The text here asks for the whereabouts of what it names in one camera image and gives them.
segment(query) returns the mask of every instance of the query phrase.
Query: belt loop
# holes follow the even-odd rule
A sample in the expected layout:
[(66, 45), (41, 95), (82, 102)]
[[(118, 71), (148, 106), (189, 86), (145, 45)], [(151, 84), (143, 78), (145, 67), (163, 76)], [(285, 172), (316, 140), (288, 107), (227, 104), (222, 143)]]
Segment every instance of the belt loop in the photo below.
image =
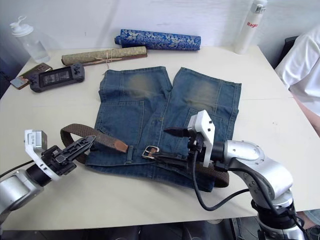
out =
[(134, 146), (131, 146), (131, 145), (128, 146), (125, 164), (132, 164), (133, 153), (134, 153)]

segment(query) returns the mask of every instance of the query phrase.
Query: blue patterned scroll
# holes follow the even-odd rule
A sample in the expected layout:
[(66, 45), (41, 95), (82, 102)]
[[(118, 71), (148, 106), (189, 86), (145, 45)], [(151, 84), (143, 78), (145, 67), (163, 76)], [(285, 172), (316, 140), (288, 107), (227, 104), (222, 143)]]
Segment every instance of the blue patterned scroll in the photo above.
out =
[(114, 42), (123, 48), (145, 46), (147, 49), (197, 51), (200, 50), (201, 37), (121, 29), (120, 35)]

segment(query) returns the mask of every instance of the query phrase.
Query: white table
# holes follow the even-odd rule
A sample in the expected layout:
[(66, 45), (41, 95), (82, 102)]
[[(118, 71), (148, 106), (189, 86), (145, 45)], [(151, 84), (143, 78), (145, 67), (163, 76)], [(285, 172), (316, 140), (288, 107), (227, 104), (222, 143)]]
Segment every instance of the white table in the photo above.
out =
[[(48, 64), (61, 68), (61, 55), (88, 51), (94, 49), (52, 51)], [(30, 60), (21, 73), (35, 65)], [(270, 158), (289, 169), (297, 211), (320, 208), (316, 187), (320, 139), (257, 46), (245, 55), (224, 47), (203, 47), (198, 52), (150, 50), (147, 58), (109, 66), (113, 70), (165, 66), (171, 81), (180, 67), (186, 67), (242, 83), (233, 139), (259, 144)], [(48, 135), (48, 147), (63, 148), (62, 127), (71, 123), (93, 127), (100, 105), (99, 83), (106, 70), (106, 64), (86, 66), (83, 83), (42, 93), (11, 86), (0, 101), (0, 171), (30, 160), (24, 149), (25, 129), (43, 130)], [(208, 205), (213, 205), (244, 188), (245, 184), (230, 173), (227, 188), (202, 195)], [(78, 164), (69, 175), (48, 184), (34, 200), (12, 212), (3, 227), (61, 230), (246, 217), (256, 215), (250, 201), (250, 194), (244, 193), (208, 212), (201, 208), (193, 189), (97, 173)]]

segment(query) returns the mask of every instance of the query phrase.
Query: bottle cap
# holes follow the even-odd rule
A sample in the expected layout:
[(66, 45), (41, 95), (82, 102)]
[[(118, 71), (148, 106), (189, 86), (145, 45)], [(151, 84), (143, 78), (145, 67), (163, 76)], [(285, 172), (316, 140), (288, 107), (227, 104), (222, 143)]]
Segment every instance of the bottle cap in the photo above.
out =
[(26, 36), (30, 33), (33, 32), (34, 27), (30, 26), (28, 24), (21, 24), (20, 22), (22, 20), (25, 20), (27, 17), (26, 16), (20, 16), (18, 17), (18, 21), (17, 22), (13, 22), (10, 24), (10, 27), (12, 28), (12, 35), (19, 38), (19, 37), (23, 37)]
[(267, 0), (254, 0), (251, 6), (251, 12), (263, 14), (266, 10)]

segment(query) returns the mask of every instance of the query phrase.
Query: person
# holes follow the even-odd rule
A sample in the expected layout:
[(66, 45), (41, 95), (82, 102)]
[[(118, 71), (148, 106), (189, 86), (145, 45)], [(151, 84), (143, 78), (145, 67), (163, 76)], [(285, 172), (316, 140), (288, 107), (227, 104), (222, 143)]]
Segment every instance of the person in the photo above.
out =
[[(320, 137), (320, 25), (295, 40), (275, 72)], [(320, 209), (298, 215), (305, 221), (304, 228), (309, 229), (309, 238), (319, 239)]]

